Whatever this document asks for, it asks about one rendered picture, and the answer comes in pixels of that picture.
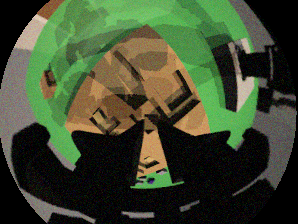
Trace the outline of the small purple block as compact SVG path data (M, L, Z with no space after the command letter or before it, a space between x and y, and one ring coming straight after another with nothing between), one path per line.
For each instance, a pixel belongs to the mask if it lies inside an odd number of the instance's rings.
M154 180L156 180L156 179L150 179L150 180L148 181L148 184L153 184L153 183L154 183Z

